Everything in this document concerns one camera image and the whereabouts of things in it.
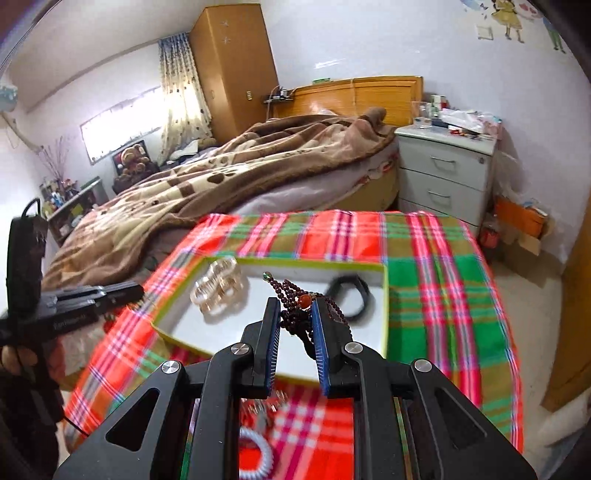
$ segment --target orange box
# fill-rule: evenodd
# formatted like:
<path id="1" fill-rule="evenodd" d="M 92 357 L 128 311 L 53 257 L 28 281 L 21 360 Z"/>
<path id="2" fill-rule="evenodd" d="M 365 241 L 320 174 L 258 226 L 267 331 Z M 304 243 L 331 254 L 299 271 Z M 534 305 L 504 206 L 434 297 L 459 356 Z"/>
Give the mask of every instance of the orange box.
<path id="1" fill-rule="evenodd" d="M 524 208 L 504 197 L 497 197 L 495 213 L 501 222 L 511 225 L 529 236 L 539 238 L 542 233 L 545 219 L 535 210 Z"/>

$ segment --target window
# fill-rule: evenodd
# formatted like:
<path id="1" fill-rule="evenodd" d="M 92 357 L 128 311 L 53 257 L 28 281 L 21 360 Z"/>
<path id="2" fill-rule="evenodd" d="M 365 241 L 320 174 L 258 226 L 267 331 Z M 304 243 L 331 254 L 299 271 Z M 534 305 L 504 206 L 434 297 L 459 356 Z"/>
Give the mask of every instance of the window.
<path id="1" fill-rule="evenodd" d="M 80 126 L 90 163 L 95 164 L 123 145 L 164 125 L 162 88 L 126 100 Z"/>

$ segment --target white drawer cabinet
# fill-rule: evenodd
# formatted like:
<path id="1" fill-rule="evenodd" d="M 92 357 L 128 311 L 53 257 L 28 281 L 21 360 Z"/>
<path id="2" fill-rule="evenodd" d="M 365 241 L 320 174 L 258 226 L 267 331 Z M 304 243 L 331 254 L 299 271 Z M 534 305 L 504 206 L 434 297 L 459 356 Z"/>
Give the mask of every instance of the white drawer cabinet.
<path id="1" fill-rule="evenodd" d="M 439 127 L 402 127 L 396 134 L 401 211 L 444 213 L 469 223 L 476 234 L 490 195 L 496 142 L 457 137 Z"/>

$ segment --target wooden headboard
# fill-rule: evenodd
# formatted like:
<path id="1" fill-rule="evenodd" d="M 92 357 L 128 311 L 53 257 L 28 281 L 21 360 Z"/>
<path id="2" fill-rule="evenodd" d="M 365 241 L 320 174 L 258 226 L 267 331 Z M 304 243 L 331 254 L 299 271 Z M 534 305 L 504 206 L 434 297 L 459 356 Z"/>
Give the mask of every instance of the wooden headboard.
<path id="1" fill-rule="evenodd" d="M 423 77 L 365 77 L 300 87 L 293 101 L 273 104 L 272 116 L 316 113 L 327 108 L 338 115 L 363 115 L 372 106 L 387 110 L 385 123 L 404 127 L 413 122 L 410 102 L 423 100 Z"/>

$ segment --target wardrobe door handle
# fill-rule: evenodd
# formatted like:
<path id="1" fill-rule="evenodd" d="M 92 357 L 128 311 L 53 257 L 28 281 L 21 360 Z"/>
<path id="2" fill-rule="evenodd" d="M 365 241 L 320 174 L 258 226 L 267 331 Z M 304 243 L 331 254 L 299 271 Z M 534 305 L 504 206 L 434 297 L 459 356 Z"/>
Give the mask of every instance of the wardrobe door handle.
<path id="1" fill-rule="evenodd" d="M 431 195 L 435 195 L 436 197 L 441 197 L 441 198 L 443 198 L 443 199 L 450 199 L 450 198 L 452 198 L 452 196 L 451 196 L 451 195 L 442 195 L 441 193 L 432 192 L 431 190 L 428 190 L 428 192 L 429 192 Z"/>
<path id="2" fill-rule="evenodd" d="M 445 158 L 437 158 L 437 157 L 431 157 L 431 160 L 433 160 L 433 161 L 435 161 L 435 160 L 442 161 L 442 162 L 445 162 L 445 163 L 455 163 L 456 162 L 455 160 L 446 160 Z"/>

